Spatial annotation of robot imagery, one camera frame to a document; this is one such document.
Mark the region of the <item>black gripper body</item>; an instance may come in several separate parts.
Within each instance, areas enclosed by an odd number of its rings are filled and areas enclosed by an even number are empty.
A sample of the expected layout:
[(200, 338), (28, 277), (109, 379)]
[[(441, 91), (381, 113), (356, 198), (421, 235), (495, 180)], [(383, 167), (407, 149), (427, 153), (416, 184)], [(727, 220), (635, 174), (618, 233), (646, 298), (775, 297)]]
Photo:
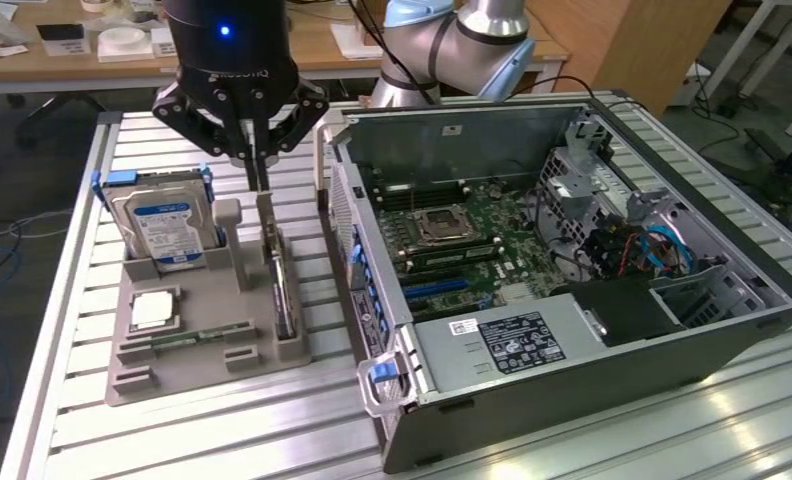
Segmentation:
[(175, 82), (229, 90), (257, 154), (257, 91), (284, 100), (300, 83), (283, 1), (167, 1), (164, 10), (179, 68)]

